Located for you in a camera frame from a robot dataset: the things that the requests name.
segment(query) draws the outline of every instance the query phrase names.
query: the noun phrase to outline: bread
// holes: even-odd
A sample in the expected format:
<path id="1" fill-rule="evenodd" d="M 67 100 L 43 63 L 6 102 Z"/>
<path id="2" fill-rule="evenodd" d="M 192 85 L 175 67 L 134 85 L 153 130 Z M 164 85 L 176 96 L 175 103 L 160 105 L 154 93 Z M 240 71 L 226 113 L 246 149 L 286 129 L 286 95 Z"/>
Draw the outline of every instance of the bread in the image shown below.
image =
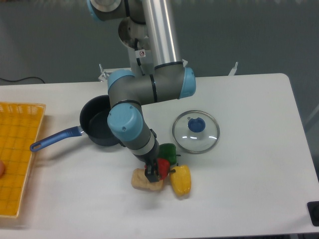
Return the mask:
<path id="1" fill-rule="evenodd" d="M 144 169 L 137 168 L 133 171 L 131 185 L 134 188 L 148 189 L 151 191 L 159 191 L 163 188 L 163 180 L 150 183 L 144 174 Z"/>

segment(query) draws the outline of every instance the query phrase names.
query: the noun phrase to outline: glass lid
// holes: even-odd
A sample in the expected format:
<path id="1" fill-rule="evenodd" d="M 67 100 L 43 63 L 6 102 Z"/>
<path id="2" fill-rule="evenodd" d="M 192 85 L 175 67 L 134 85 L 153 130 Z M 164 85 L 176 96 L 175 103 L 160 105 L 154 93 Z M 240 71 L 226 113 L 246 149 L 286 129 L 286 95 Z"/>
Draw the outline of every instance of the glass lid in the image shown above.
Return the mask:
<path id="1" fill-rule="evenodd" d="M 172 128 L 176 143 L 189 153 L 205 153 L 218 142 L 217 121 L 203 111 L 186 111 L 179 115 Z"/>

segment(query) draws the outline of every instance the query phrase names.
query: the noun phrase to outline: frying pan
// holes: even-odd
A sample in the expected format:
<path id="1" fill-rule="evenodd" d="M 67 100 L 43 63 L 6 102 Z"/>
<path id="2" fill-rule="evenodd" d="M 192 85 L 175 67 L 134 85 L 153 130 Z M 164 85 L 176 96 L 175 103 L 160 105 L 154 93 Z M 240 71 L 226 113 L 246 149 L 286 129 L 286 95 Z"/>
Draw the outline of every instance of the frying pan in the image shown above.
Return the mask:
<path id="1" fill-rule="evenodd" d="M 87 134 L 89 138 L 98 145 L 116 145 L 120 143 L 120 141 L 112 134 L 107 124 L 107 117 L 110 110 L 110 98 L 108 95 L 95 97 L 83 107 L 80 113 L 80 126 L 67 128 L 35 142 L 30 146 L 30 150 L 37 152 L 65 138 L 78 137 L 83 134 Z"/>

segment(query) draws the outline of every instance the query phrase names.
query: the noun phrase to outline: pan handle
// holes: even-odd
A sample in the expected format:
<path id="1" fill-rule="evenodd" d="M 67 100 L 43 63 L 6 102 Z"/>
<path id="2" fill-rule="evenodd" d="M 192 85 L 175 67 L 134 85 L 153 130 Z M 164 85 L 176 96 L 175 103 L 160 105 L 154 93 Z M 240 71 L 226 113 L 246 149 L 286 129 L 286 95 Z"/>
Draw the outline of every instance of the pan handle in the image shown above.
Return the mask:
<path id="1" fill-rule="evenodd" d="M 69 137 L 77 137 L 84 134 L 84 131 L 81 126 L 75 126 L 72 128 L 67 128 L 65 130 L 60 131 L 59 133 L 56 133 L 54 135 L 51 135 L 47 138 L 44 138 L 38 142 L 33 143 L 30 146 L 30 150 L 32 152 L 37 152 L 40 149 L 43 149 L 45 147 L 48 147 L 49 145 L 52 145 L 60 140 L 63 140 L 65 138 Z"/>

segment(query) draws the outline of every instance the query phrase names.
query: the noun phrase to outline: yellow plastic basket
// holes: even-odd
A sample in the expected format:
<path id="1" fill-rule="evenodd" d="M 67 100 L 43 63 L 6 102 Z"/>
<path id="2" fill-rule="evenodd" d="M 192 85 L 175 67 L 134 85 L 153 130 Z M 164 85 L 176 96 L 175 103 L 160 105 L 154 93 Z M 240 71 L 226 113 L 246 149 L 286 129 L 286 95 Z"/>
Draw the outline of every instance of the yellow plastic basket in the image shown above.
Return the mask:
<path id="1" fill-rule="evenodd" d="M 32 152 L 45 105 L 0 102 L 0 217 L 16 218 L 30 170 Z"/>

